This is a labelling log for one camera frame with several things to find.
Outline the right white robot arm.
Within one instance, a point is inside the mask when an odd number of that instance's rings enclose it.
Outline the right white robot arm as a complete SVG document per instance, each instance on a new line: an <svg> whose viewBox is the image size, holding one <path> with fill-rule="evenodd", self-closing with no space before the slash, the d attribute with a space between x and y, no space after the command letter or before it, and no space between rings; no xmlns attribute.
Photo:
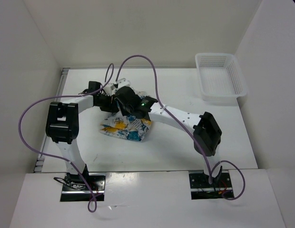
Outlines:
<svg viewBox="0 0 295 228"><path fill-rule="evenodd" d="M193 114L164 105L159 98L141 98L129 86L118 89L114 99L123 114L127 113L138 119L146 118L186 132L193 140L194 149L205 160L205 184L214 187L220 182L220 174L215 171L215 161L218 159L212 160L212 157L215 157L221 143L222 131L211 113Z"/></svg>

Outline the patterned white yellow teal shorts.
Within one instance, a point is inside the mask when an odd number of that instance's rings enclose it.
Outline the patterned white yellow teal shorts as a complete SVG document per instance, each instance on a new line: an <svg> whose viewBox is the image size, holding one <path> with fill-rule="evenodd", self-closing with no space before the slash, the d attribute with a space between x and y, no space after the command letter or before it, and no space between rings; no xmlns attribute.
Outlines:
<svg viewBox="0 0 295 228"><path fill-rule="evenodd" d="M145 95L134 91L141 98ZM107 117L100 122L100 133L129 141L141 142L150 130L150 119L137 119L134 116L123 116L119 110L117 113L108 113Z"/></svg>

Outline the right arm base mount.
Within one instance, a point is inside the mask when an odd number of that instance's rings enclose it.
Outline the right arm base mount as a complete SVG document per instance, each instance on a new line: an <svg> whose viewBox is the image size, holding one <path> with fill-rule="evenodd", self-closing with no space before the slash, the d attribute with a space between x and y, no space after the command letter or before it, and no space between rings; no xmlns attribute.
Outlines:
<svg viewBox="0 0 295 228"><path fill-rule="evenodd" d="M234 198L232 183L228 171L224 171L218 181L208 182L208 176L202 171L189 172L189 183L192 200Z"/></svg>

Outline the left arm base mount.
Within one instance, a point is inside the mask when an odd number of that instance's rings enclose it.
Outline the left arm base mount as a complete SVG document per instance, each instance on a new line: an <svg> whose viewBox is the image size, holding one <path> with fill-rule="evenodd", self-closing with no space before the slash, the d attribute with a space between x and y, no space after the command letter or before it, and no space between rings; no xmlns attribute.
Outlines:
<svg viewBox="0 0 295 228"><path fill-rule="evenodd" d="M90 201L92 195L84 183L68 182L67 176L64 178L55 177L54 180L62 184L60 202ZM97 201L104 201L105 197L105 173L90 173L87 180Z"/></svg>

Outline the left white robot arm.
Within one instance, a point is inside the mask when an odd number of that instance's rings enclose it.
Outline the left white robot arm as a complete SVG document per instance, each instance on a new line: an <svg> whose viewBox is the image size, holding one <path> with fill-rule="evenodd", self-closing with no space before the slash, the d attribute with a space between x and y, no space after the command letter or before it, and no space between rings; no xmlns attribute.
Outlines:
<svg viewBox="0 0 295 228"><path fill-rule="evenodd" d="M90 81L88 88L69 100L52 102L46 122L46 135L59 148L67 173L62 184L73 189L84 190L90 185L87 165L83 161L77 143L79 134L79 114L94 106L104 112L117 112L113 95L118 84L110 83L102 87L100 82Z"/></svg>

